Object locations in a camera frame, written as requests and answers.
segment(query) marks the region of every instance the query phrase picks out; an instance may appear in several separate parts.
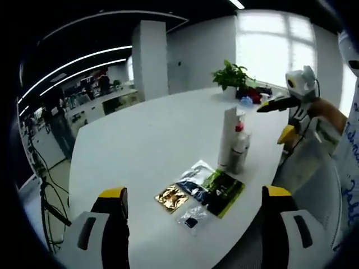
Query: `blue writing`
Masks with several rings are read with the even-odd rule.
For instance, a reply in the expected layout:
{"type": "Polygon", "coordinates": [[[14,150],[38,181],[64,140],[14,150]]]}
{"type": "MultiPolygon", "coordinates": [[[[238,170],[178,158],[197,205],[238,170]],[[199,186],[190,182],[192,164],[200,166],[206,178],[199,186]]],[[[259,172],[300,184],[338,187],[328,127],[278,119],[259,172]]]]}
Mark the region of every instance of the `blue writing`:
{"type": "Polygon", "coordinates": [[[359,206],[359,202],[352,203],[353,199],[353,189],[355,187],[355,180],[351,180],[352,188],[351,189],[345,189],[343,192],[343,197],[347,196],[347,202],[348,202],[348,226],[352,224],[352,222],[355,221],[355,218],[359,217],[359,213],[353,214],[354,209],[359,206]]]}
{"type": "Polygon", "coordinates": [[[351,131],[350,127],[351,127],[350,122],[347,122],[346,127],[344,129],[344,134],[346,135],[346,138],[348,139],[349,143],[352,145],[352,152],[354,154],[355,160],[357,161],[357,164],[359,165],[359,152],[358,152],[359,146],[354,141],[357,130],[350,132],[351,131]]]}

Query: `red object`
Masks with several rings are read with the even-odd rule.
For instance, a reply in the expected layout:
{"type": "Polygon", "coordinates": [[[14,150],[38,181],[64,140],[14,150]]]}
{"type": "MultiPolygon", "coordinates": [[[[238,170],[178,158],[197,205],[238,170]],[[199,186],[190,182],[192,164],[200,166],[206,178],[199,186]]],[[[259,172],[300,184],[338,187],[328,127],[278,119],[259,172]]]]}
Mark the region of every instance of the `red object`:
{"type": "Polygon", "coordinates": [[[239,125],[236,126],[236,132],[241,132],[244,129],[245,125],[240,122],[239,125]]]}
{"type": "Polygon", "coordinates": [[[254,88],[248,88],[248,96],[252,99],[253,104],[260,104],[260,94],[254,88]]]}

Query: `green leaves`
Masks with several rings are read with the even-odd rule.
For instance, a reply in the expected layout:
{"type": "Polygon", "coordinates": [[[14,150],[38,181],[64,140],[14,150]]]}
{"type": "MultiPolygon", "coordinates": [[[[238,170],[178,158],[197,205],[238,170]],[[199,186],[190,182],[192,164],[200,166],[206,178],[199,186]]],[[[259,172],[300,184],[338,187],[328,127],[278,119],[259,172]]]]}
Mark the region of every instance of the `green leaves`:
{"type": "Polygon", "coordinates": [[[244,66],[238,66],[234,63],[230,63],[228,60],[224,60],[224,69],[217,70],[212,73],[213,82],[216,82],[218,86],[221,86],[223,91],[228,87],[239,87],[240,89],[246,89],[246,80],[249,78],[243,70],[247,70],[244,66]]]}

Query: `white bottle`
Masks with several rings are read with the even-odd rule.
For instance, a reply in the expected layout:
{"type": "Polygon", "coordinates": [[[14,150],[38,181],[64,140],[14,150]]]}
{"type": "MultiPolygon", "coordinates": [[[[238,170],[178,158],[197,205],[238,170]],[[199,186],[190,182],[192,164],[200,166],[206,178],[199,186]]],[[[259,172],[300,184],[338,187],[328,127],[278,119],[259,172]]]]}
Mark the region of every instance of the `white bottle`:
{"type": "Polygon", "coordinates": [[[244,131],[238,134],[237,143],[232,147],[230,172],[238,174],[243,171],[250,145],[250,135],[244,131]]]}

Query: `person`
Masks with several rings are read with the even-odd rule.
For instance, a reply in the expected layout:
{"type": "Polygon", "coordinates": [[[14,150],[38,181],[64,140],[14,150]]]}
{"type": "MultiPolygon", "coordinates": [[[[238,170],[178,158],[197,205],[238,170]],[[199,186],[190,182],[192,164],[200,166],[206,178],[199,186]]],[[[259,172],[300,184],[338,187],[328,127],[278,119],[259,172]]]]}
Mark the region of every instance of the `person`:
{"type": "Polygon", "coordinates": [[[93,92],[92,92],[91,84],[86,83],[86,85],[85,85],[85,91],[86,91],[88,97],[90,98],[90,100],[94,100],[94,99],[95,99],[94,94],[93,94],[93,92]]]}
{"type": "Polygon", "coordinates": [[[106,75],[101,75],[99,78],[99,87],[101,95],[106,95],[110,92],[110,79],[106,75]]]}
{"type": "Polygon", "coordinates": [[[53,88],[49,94],[45,95],[43,100],[45,106],[43,118],[47,127],[50,127],[64,156],[71,160],[75,138],[68,125],[64,110],[60,105],[62,99],[63,94],[59,87],[53,88]]]}
{"type": "Polygon", "coordinates": [[[358,77],[349,117],[321,98],[316,99],[308,110],[311,118],[324,117],[342,134],[332,156],[342,189],[342,220],[334,250],[359,223],[359,53],[345,31],[339,35],[339,49],[343,60],[358,77]]]}

